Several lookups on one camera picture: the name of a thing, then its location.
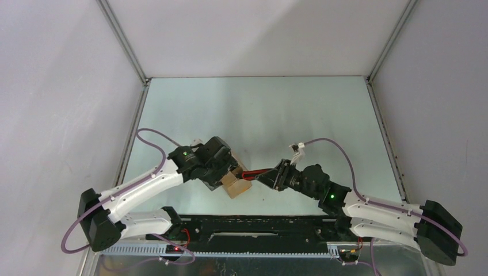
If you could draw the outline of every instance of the white wall panel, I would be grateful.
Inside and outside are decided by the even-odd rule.
[[[0,274],[75,275],[61,238],[113,184],[141,84],[96,1],[1,1],[0,25]]]
[[[407,0],[110,1],[148,76],[368,75]]]
[[[413,200],[442,203],[464,226],[470,255],[448,275],[486,275],[487,11],[485,0],[421,1],[375,80]]]

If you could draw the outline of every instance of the purple cable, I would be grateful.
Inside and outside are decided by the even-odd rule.
[[[165,151],[158,145],[156,144],[153,144],[145,139],[143,139],[140,135],[139,135],[139,132],[141,131],[150,131],[150,132],[154,132],[156,134],[159,134],[161,136],[163,136],[164,138],[168,139],[170,142],[172,142],[173,144],[175,144],[176,146],[180,146],[178,143],[176,143],[173,139],[169,138],[168,136],[164,135],[163,133],[160,133],[159,131],[156,131],[155,129],[151,129],[151,128],[141,128],[141,129],[138,129],[137,132],[136,132],[136,137],[142,141],[143,143],[155,148],[156,150],[158,150],[161,155],[162,155],[162,160],[161,160],[161,163],[158,165],[158,167],[154,170],[154,173],[157,173],[165,164],[165,161],[166,161],[166,154],[165,154]],[[125,193],[126,191],[129,191],[131,190],[132,188],[136,187],[137,185],[140,185],[141,183],[145,182],[146,180],[149,180],[151,179],[151,174],[145,176],[144,178],[142,178],[141,180],[139,181],[136,181],[134,182],[133,184],[121,189],[120,191],[117,191],[116,193],[113,194],[113,197],[118,197],[119,195]],[[102,200],[101,202],[95,204],[93,207],[91,207],[90,209],[88,209],[85,213],[83,213],[77,220],[75,220],[75,222],[68,228],[68,231],[66,231],[66,233],[64,234],[63,236],[63,239],[61,241],[61,250],[66,253],[66,254],[74,254],[74,253],[78,253],[80,251],[83,251],[85,249],[87,249],[89,247],[89,245],[85,245],[85,246],[82,246],[80,248],[77,248],[77,249],[74,249],[74,250],[69,250],[66,248],[66,241],[68,241],[68,237],[70,236],[70,234],[73,232],[73,230],[75,229],[75,227],[85,218],[87,217],[89,214],[91,214],[93,211],[95,211],[98,207],[102,206],[103,204],[107,203],[108,201],[110,200],[110,197],[107,197],[106,199]]]
[[[309,145],[309,144],[312,144],[312,143],[315,143],[317,141],[327,141],[327,142],[330,142],[332,144],[334,144],[334,146],[336,146],[341,152],[342,154],[344,155],[344,157],[346,157],[346,160],[348,161],[348,164],[349,164],[349,168],[351,170],[351,175],[352,175],[352,187],[353,187],[353,190],[354,192],[356,193],[357,197],[359,199],[361,199],[363,202],[366,202],[366,198],[364,198],[360,193],[359,191],[357,190],[357,187],[356,187],[356,176],[354,175],[354,169],[352,167],[352,163],[349,159],[349,156],[346,154],[346,152],[344,151],[344,149],[339,145],[337,144],[334,140],[332,139],[329,139],[329,138],[317,138],[317,139],[314,139],[314,140],[311,140],[311,141],[308,141],[306,143],[304,143],[304,145]],[[379,207],[382,207],[382,208],[386,208],[386,209],[391,209],[391,210],[396,210],[396,211],[399,211],[399,212],[405,212],[405,213],[408,213],[409,211],[406,210],[406,209],[403,209],[403,208],[399,208],[399,207],[396,207],[396,206],[391,206],[391,205],[387,205],[387,204],[383,204],[383,203],[379,203],[379,202],[375,202],[375,201],[368,201],[368,204],[372,204],[372,205],[376,205],[376,206],[379,206]],[[432,220],[431,218],[428,218],[426,216],[423,216],[422,214],[419,214],[417,212],[410,212],[413,216],[416,216],[416,217],[419,217],[433,225],[435,225],[437,228],[441,229],[442,231],[444,231],[444,233],[446,233],[447,235],[449,235],[449,237],[451,237],[455,242],[457,242],[457,244],[461,247],[461,249],[463,250],[463,253],[458,253],[457,255],[458,256],[467,256],[468,255],[468,248],[466,248],[466,246],[464,245],[464,243],[458,239],[458,237],[456,237],[456,235],[454,235],[451,231],[447,230],[446,227],[442,226],[441,224],[439,224],[437,221],[434,221]]]
[[[132,269],[132,268],[134,268],[134,267],[136,267],[136,266],[140,266],[140,265],[142,265],[142,264],[144,264],[144,263],[147,263],[147,262],[152,262],[152,261],[154,261],[154,260],[157,260],[157,261],[160,261],[160,262],[164,262],[164,263],[166,263],[166,262],[167,262],[167,263],[171,263],[171,264],[173,264],[173,265],[178,265],[178,266],[189,265],[189,264],[191,264],[191,263],[193,263],[193,262],[195,261],[195,259],[196,259],[195,254],[194,254],[192,251],[190,251],[190,250],[186,249],[186,247],[183,247],[183,246],[181,246],[181,245],[179,245],[179,244],[175,244],[175,243],[173,243],[172,241],[165,239],[165,238],[164,238],[164,237],[162,237],[161,235],[157,235],[157,234],[151,234],[151,235],[153,235],[153,236],[157,237],[158,239],[160,239],[160,240],[162,240],[162,241],[164,241],[164,242],[167,242],[167,243],[171,244],[172,246],[175,246],[175,247],[178,247],[178,248],[183,249],[183,251],[187,252],[188,254],[190,254],[190,256],[192,256],[192,259],[191,259],[191,260],[189,260],[188,262],[178,263],[178,262],[173,262],[172,260],[167,260],[167,259],[160,258],[160,257],[154,257],[154,258],[148,258],[148,259],[141,260],[140,262],[135,263],[135,264],[133,264],[132,266],[124,267],[123,269],[109,269],[109,268],[108,268],[108,267],[105,265],[105,262],[102,260],[102,267],[103,267],[103,268],[104,268],[106,271],[109,271],[109,272],[116,272],[116,273],[117,273],[117,272],[124,272],[124,271],[130,270],[130,269]]]
[[[375,272],[375,276],[381,276],[378,269],[376,269],[376,262],[375,262],[375,252],[373,250],[373,241],[375,240],[374,237],[371,238],[371,242],[369,243],[369,254],[371,255],[371,268]]]

